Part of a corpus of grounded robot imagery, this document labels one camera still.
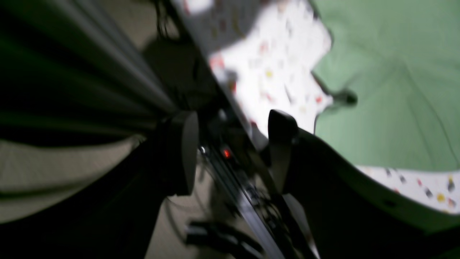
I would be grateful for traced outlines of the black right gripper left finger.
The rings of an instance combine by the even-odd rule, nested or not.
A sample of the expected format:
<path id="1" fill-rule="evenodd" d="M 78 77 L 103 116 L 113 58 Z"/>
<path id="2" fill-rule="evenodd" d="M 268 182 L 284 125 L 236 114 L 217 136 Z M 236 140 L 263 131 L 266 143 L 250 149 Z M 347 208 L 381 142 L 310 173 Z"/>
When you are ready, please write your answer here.
<path id="1" fill-rule="evenodd" d="M 162 182 L 168 196 L 189 196 L 194 190 L 199 146 L 199 119 L 183 110 L 168 118 L 161 133 Z"/>

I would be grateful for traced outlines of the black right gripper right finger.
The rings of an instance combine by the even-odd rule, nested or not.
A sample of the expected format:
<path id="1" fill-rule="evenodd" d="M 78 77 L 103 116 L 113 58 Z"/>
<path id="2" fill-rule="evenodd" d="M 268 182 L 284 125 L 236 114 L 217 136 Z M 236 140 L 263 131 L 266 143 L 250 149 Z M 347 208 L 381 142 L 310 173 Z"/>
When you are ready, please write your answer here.
<path id="1" fill-rule="evenodd" d="M 296 120 L 282 110 L 273 109 L 268 120 L 271 176 L 278 193 L 284 194 L 291 164 L 292 147 L 298 136 Z"/>

